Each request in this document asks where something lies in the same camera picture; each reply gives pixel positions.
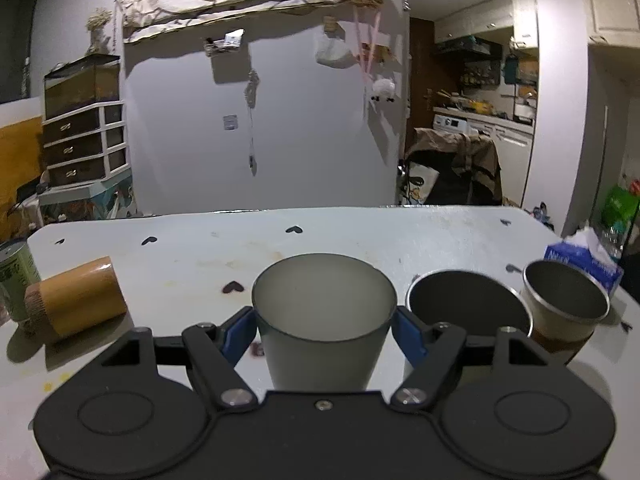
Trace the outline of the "steel cup brown sleeve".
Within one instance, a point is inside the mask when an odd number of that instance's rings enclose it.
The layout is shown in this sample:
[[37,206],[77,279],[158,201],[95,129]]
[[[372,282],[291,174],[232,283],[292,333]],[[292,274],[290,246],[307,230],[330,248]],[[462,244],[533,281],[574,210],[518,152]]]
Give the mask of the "steel cup brown sleeve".
[[610,313],[608,294],[585,271],[556,260],[529,263],[522,278],[521,297],[533,317],[533,340],[566,365]]

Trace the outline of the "white washing machine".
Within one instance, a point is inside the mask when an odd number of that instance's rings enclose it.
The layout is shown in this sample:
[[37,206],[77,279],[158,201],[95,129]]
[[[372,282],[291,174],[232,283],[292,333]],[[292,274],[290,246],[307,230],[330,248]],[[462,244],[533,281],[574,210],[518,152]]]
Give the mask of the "white washing machine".
[[464,118],[436,114],[434,116],[433,129],[439,132],[467,134],[468,122]]

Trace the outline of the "dark grey upright cup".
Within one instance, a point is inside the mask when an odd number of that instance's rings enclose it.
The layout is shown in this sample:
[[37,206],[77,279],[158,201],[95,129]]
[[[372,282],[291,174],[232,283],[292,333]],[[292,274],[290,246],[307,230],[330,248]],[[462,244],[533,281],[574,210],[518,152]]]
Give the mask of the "dark grey upright cup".
[[485,349],[503,327],[533,333],[529,307],[511,287],[488,275],[465,270],[441,270],[416,278],[405,306],[426,325],[448,323],[465,330],[466,348]]

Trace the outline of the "green plastic bag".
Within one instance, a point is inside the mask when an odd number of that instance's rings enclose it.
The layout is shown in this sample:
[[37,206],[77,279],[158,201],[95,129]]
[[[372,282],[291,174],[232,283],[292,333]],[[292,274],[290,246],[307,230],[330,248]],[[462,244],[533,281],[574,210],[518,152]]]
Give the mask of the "green plastic bag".
[[606,196],[600,214],[600,226],[613,229],[618,234],[626,233],[634,220],[639,206],[639,197],[626,188],[615,185]]

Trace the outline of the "blue tissue box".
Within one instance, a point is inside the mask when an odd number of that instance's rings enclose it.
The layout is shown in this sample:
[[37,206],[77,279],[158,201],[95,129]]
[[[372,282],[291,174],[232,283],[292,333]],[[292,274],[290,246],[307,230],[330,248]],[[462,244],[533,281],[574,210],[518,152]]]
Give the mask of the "blue tissue box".
[[591,226],[548,245],[544,258],[566,263],[586,272],[604,288],[608,296],[614,295],[624,274]]

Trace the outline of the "grey plastic cup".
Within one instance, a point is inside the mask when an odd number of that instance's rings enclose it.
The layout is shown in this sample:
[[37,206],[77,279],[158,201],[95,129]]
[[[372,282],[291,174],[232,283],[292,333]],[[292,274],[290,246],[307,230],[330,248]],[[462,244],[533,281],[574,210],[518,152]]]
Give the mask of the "grey plastic cup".
[[367,389],[397,308],[390,279],[369,263],[305,254],[273,263],[252,288],[273,387]]

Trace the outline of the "green tin can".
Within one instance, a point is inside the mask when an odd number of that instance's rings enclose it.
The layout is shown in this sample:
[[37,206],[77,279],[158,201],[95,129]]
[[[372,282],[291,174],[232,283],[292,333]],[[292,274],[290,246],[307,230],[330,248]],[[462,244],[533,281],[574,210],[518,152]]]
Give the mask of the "green tin can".
[[28,320],[25,292],[31,284],[40,281],[40,274],[27,240],[17,238],[1,244],[0,282],[1,297],[10,318],[18,324]]

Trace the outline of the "brown bamboo cup lying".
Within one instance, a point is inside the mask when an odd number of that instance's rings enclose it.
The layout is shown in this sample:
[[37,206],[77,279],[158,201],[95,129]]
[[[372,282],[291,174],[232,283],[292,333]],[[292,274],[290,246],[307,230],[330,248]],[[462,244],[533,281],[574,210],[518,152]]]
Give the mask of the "brown bamboo cup lying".
[[55,344],[128,312],[110,257],[29,285],[25,309],[25,330],[44,344]]

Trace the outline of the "white drawer unit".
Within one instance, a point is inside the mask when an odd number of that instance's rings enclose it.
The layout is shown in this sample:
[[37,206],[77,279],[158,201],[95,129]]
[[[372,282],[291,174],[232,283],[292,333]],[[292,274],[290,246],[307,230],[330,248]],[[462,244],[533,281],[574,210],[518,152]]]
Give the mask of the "white drawer unit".
[[49,185],[103,181],[130,168],[124,101],[87,105],[42,123]]

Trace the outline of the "white hanging bag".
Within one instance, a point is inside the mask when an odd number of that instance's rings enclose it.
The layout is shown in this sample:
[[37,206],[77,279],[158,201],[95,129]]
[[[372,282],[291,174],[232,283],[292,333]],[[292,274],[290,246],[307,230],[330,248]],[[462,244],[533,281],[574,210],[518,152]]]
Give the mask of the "white hanging bag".
[[314,48],[316,62],[331,68],[347,68],[356,63],[356,58],[341,37],[328,36],[325,32],[316,37]]

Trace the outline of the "glass fish tank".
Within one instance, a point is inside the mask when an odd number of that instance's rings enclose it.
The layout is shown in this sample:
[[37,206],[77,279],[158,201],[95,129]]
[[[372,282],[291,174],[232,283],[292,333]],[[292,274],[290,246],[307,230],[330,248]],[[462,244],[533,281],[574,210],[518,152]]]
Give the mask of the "glass fish tank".
[[93,53],[43,76],[44,117],[55,118],[97,102],[119,100],[120,57]]

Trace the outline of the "chair with draped clothes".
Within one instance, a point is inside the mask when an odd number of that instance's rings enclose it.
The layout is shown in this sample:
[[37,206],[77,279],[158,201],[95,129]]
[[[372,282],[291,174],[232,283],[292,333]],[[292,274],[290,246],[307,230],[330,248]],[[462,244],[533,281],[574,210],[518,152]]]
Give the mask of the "chair with draped clothes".
[[416,128],[399,166],[403,205],[503,204],[501,168],[490,136]]

